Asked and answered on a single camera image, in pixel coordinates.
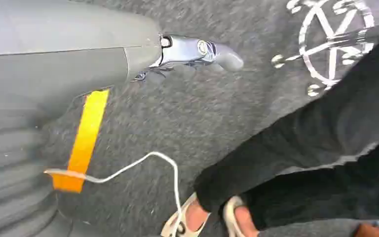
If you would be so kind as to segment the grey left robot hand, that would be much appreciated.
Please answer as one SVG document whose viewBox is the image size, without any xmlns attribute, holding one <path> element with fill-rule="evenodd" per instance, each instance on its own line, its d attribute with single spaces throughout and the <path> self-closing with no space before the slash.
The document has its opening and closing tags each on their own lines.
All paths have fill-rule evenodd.
<svg viewBox="0 0 379 237">
<path fill-rule="evenodd" d="M 217 64 L 239 71 L 231 48 L 163 34 L 140 14 L 69 0 L 0 0 L 0 130 L 59 117 L 78 96 L 146 70 Z"/>
</svg>

